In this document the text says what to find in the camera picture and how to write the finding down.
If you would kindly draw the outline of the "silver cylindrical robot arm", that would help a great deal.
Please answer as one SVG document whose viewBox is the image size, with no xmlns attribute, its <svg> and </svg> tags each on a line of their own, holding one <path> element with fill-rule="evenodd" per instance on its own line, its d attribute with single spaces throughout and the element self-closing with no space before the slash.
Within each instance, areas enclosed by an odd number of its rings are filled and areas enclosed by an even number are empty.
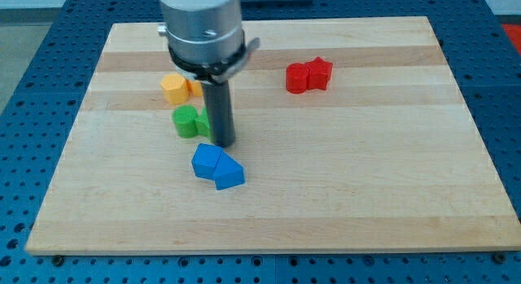
<svg viewBox="0 0 521 284">
<path fill-rule="evenodd" d="M 247 42 L 240 0 L 159 0 L 177 68 L 193 78 L 221 84 L 244 69 L 260 39 Z"/>
</svg>

